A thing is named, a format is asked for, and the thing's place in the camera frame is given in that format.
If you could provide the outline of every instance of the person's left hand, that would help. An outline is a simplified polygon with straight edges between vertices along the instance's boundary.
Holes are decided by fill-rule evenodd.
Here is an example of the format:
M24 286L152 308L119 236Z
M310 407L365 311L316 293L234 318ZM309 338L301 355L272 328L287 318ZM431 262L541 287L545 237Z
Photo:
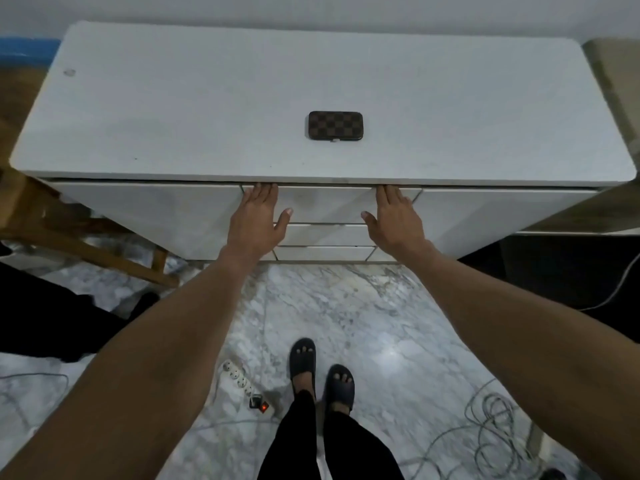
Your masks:
M278 201L276 184L256 184L244 192L240 206L231 217L227 245L220 256L232 254L247 266L255 266L283 239L293 209L285 209L273 225L273 209Z

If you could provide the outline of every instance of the slipper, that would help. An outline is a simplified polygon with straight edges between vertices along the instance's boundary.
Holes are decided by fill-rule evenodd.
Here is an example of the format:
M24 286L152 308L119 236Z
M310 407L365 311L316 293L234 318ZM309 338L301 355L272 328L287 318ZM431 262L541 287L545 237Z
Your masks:
M311 372L311 379L314 385L314 394L316 391L316 344L311 339L300 339L291 348L289 352L289 378L291 379L291 387L295 395L296 389L293 387L293 377L302 372Z
M340 375L340 379L334 377L336 374ZM342 376L345 374L347 374L347 380L351 378L351 382L342 382ZM338 363L332 365L324 384L324 407L326 412L328 413L329 411L329 405L335 402L346 404L349 407L349 411L352 411L355 396L356 384L351 371Z

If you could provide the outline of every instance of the drawer front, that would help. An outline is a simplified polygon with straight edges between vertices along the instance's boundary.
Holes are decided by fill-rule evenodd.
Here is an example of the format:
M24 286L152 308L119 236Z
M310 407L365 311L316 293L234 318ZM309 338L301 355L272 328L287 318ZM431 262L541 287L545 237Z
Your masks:
M239 185L49 184L149 241L193 260L217 259L220 249L227 243L231 215L242 200Z
M375 246L364 224L289 224L281 246Z
M596 194L591 190L424 189L413 208L437 249L461 258ZM368 261L389 261L379 249Z
M308 246L275 249L278 261L365 261L375 248L372 246Z
M247 191L252 186L244 185ZM414 199L420 189L402 189ZM274 213L277 220L286 208L293 209L291 222L325 224L362 224L360 213L376 214L376 190L370 187L312 187L281 185Z

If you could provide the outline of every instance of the top drawer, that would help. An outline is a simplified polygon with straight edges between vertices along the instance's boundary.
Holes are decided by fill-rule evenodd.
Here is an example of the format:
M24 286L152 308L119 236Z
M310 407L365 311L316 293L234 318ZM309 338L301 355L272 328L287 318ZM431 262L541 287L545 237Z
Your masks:
M243 190L252 188L243 185ZM403 188L405 197L414 200L420 189ZM281 185L274 219L291 207L295 223L362 224L360 213L368 210L376 215L376 190L370 187L320 187Z

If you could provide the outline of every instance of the forearm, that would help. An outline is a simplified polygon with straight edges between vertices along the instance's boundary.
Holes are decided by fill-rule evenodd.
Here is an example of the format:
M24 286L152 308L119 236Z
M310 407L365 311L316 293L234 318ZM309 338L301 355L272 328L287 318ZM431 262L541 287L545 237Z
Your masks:
M246 273L221 258L125 327L3 474L154 478L204 405Z
M635 343L437 251L416 258L412 270L462 341L541 428L601 472L620 477L638 468L632 451L640 442Z

